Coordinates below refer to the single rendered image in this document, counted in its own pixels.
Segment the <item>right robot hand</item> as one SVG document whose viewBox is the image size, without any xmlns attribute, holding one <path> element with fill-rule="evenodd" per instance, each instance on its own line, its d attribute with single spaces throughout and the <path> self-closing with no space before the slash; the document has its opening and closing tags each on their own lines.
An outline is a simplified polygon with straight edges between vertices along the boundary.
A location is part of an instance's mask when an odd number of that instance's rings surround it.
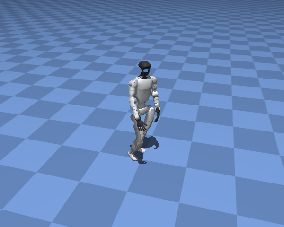
<svg viewBox="0 0 284 227">
<path fill-rule="evenodd" d="M 146 128 L 144 127 L 144 122 L 141 120 L 141 117 L 140 117 L 140 115 L 139 115 L 139 119 L 138 120 L 136 120 L 137 121 L 137 126 L 138 126 L 138 129 L 139 129 L 139 131 L 141 130 L 141 131 L 145 131 L 146 130 Z M 147 126 L 147 124 L 145 124 L 146 126 Z M 142 129 L 141 129 L 141 127 L 142 127 Z M 144 129 L 143 129 L 143 127 L 144 127 Z"/>
</svg>

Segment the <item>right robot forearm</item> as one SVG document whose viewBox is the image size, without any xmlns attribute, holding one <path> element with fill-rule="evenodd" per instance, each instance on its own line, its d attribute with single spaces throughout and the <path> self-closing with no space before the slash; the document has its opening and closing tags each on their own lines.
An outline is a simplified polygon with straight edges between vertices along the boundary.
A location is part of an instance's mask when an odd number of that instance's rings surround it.
<svg viewBox="0 0 284 227">
<path fill-rule="evenodd" d="M 130 99 L 130 107 L 132 108 L 135 119 L 138 120 L 139 119 L 139 112 L 138 112 L 138 109 L 137 109 L 137 105 L 134 103 L 133 98 Z"/>
</svg>

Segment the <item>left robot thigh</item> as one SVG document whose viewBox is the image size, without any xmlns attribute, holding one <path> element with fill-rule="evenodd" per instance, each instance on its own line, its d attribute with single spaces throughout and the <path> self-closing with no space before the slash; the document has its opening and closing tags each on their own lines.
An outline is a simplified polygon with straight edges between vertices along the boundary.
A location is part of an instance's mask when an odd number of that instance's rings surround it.
<svg viewBox="0 0 284 227">
<path fill-rule="evenodd" d="M 150 105 L 147 105 L 148 106 L 148 112 L 145 116 L 145 119 L 144 119 L 144 123 L 147 124 L 147 126 L 144 124 L 144 127 L 146 128 L 145 131 L 143 131 L 143 133 L 145 133 L 152 125 L 152 122 L 153 122 L 153 119 L 154 119 L 154 113 L 155 113 L 155 110 L 152 106 Z"/>
</svg>

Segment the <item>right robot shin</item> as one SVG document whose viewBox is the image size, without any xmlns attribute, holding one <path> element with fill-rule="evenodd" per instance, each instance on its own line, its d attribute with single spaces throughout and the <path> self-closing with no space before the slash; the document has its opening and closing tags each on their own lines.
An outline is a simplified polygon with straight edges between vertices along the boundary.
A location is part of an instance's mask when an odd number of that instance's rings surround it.
<svg viewBox="0 0 284 227">
<path fill-rule="evenodd" d="M 131 150 L 129 152 L 129 154 L 132 154 L 134 152 L 136 152 L 141 146 L 138 146 L 138 142 L 137 142 L 137 139 L 134 140 L 134 142 L 132 143 L 132 146 L 131 146 Z"/>
</svg>

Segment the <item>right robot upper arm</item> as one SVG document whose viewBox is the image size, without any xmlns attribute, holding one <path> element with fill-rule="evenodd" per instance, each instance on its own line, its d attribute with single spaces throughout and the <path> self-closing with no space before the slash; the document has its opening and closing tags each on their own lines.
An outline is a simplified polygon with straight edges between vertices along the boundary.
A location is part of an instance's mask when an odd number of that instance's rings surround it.
<svg viewBox="0 0 284 227">
<path fill-rule="evenodd" d="M 134 98 L 134 94 L 135 94 L 135 87 L 137 86 L 137 80 L 134 79 L 134 80 L 129 81 L 128 86 L 129 86 L 129 100 L 131 98 L 133 98 L 134 99 L 134 103 L 136 103 L 137 99 Z"/>
</svg>

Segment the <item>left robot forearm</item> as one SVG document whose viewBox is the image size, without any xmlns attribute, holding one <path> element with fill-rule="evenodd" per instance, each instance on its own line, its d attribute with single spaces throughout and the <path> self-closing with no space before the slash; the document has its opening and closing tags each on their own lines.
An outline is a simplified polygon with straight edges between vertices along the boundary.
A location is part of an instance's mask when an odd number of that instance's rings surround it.
<svg viewBox="0 0 284 227">
<path fill-rule="evenodd" d="M 156 109 L 157 107 L 160 109 L 160 107 L 159 107 L 159 97 L 158 97 L 158 96 L 155 96 L 155 97 L 153 97 L 153 100 L 154 100 L 155 109 Z"/>
</svg>

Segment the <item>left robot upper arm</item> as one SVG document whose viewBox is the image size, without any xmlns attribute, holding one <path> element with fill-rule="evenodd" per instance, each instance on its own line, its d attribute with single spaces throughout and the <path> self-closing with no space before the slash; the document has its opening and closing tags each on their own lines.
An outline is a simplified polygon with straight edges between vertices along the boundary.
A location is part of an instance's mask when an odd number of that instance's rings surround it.
<svg viewBox="0 0 284 227">
<path fill-rule="evenodd" d="M 152 95 L 152 97 L 155 97 L 155 96 L 158 96 L 158 93 L 156 91 L 156 89 L 157 89 L 157 78 L 154 77 L 154 76 L 151 76 L 151 77 L 152 77 L 152 80 L 153 80 L 151 95 Z"/>
</svg>

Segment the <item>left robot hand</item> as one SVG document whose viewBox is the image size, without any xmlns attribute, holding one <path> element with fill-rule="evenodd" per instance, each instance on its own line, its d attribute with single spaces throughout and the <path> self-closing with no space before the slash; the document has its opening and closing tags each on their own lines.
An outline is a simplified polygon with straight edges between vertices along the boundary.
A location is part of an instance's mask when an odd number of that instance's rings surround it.
<svg viewBox="0 0 284 227">
<path fill-rule="evenodd" d="M 157 112 L 157 118 L 155 119 L 155 121 L 154 121 L 154 122 L 157 122 L 157 121 L 158 121 L 158 118 L 159 118 L 159 112 L 160 112 L 160 110 L 159 110 L 159 108 L 158 108 L 158 107 L 156 108 L 156 112 Z"/>
</svg>

